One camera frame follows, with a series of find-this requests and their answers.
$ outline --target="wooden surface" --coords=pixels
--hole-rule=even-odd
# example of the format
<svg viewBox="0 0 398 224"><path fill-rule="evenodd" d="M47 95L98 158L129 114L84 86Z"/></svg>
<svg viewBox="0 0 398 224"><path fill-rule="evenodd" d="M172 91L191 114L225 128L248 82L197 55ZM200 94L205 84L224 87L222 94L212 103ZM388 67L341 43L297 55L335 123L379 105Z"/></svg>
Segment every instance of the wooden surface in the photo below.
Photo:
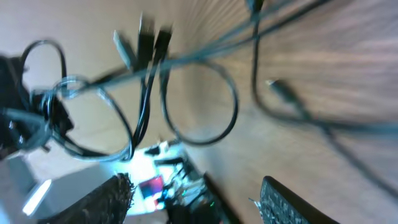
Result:
<svg viewBox="0 0 398 224"><path fill-rule="evenodd" d="M354 121L397 120L398 2L334 0L262 40L259 86L264 100L289 110L266 88L269 78L291 81L317 116ZM247 18L244 1L1 1L0 49L17 54L32 40L57 39L65 49L69 74L94 78L121 64L112 33L122 29L137 40L141 11L155 15L156 26L174 22L172 52L185 52L217 38ZM284 13L271 16L273 22ZM260 223L248 197L259 198L262 178L271 175L341 223L397 223L398 207L364 179L343 157L329 149L317 130L265 117L250 96L251 48L217 60L235 79L241 111L232 133L210 147L188 147L198 167L207 170L245 223ZM56 54L47 47L28 59L30 88L59 79ZM158 84L152 116L142 147L159 135L171 138L160 111ZM191 65L173 72L169 87L172 118L191 137L221 131L232 113L227 86L214 73ZM110 88L132 126L138 112L138 83ZM113 152L126 141L115 114L89 94L71 100L76 122L72 136L82 144ZM372 169L398 188L396 136L338 133ZM91 164L76 161L53 146L50 154L29 155L41 179L65 175Z"/></svg>

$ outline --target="light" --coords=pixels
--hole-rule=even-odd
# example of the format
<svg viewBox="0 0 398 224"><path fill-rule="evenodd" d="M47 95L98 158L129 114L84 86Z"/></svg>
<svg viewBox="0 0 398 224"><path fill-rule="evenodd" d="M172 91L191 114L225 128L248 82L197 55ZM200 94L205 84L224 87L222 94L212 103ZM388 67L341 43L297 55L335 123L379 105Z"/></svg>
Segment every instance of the light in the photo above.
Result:
<svg viewBox="0 0 398 224"><path fill-rule="evenodd" d="M42 201L45 193L48 191L51 185L51 180L46 180L30 197L30 199L27 201L25 207L22 209L22 211L26 215L31 215L33 211L36 209L38 204Z"/></svg>

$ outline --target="fluorescent light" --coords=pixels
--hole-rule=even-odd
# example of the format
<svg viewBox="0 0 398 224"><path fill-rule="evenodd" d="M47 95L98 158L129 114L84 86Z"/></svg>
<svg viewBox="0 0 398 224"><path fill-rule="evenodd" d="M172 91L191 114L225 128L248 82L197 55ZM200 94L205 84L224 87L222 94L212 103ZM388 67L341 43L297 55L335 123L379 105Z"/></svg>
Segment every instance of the fluorescent light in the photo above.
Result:
<svg viewBox="0 0 398 224"><path fill-rule="evenodd" d="M25 207L22 209L22 211L26 215L31 215L33 211L36 209L38 204L42 201L45 193L48 191L51 185L51 180L46 180L30 197L30 199L27 201Z"/></svg>

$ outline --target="wood grain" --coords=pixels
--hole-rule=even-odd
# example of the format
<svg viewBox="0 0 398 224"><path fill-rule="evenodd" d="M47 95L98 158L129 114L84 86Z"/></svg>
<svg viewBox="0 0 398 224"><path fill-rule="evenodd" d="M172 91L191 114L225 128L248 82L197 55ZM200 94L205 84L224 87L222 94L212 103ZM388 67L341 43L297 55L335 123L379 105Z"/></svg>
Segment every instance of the wood grain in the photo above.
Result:
<svg viewBox="0 0 398 224"><path fill-rule="evenodd" d="M334 0L263 38L259 86L264 100L276 110L289 110L265 85L267 79L284 78L317 116L397 121L397 7L395 0ZM0 49L16 54L34 39L53 37L66 51L68 72L94 78L121 64L111 34L122 29L135 42L141 11L155 15L156 27L174 22L173 52L195 49L249 16L240 0L5 0L0 2ZM262 27L285 13L271 15ZM238 86L241 112L236 127L218 144L188 147L198 167L211 174L244 222L261 223L248 197L258 198L262 178L271 175L341 223L397 223L398 207L391 198L329 149L315 128L274 121L254 106L249 82L251 51L248 45L216 60L228 68ZM58 59L50 49L35 51L28 63L25 82L31 88L49 86L59 79ZM169 89L172 118L189 136L206 138L227 125L231 97L228 87L211 71L196 65L173 71ZM134 126L138 83L109 90ZM159 135L172 137L156 92L142 146L156 142ZM76 122L72 136L78 142L108 152L124 145L126 137L117 117L94 94L67 105ZM339 141L398 188L396 136L338 135ZM53 148L50 154L29 156L41 179L91 165Z"/></svg>

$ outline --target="blurred background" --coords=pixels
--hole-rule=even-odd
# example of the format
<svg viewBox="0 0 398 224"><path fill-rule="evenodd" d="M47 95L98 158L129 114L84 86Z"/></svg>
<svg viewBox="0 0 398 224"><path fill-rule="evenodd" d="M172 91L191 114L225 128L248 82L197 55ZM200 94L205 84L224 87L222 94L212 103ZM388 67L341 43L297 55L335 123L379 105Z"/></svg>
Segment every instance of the blurred background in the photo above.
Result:
<svg viewBox="0 0 398 224"><path fill-rule="evenodd" d="M262 21L266 26L311 0L297 0ZM267 88L283 78L315 116L350 121L398 120L398 2L333 0L261 41L259 88L272 108L289 111ZM249 17L243 0L2 0L0 51L17 55L33 40L52 38L63 47L68 74L89 79L123 64L112 35L123 30L136 43L144 11L155 27L173 24L171 52L182 54L206 44ZM396 223L397 205L324 143L312 127L279 123L264 116L250 94L252 47L216 59L233 76L240 114L231 134L210 147L187 146L208 171L245 223L260 223L248 197L259 198L262 178L271 175L341 223ZM60 79L56 52L35 50L24 82L49 87ZM160 110L155 81L147 135L140 147L171 139ZM136 125L139 83L108 89L130 124ZM172 71L168 104L172 119L189 136L205 139L222 131L232 114L227 85L212 71L189 65ZM115 152L127 142L121 122L95 93L66 102L78 143ZM377 174L398 187L397 136L337 133L338 139ZM55 179L93 166L66 155L55 143L48 154L24 158L39 180Z"/></svg>

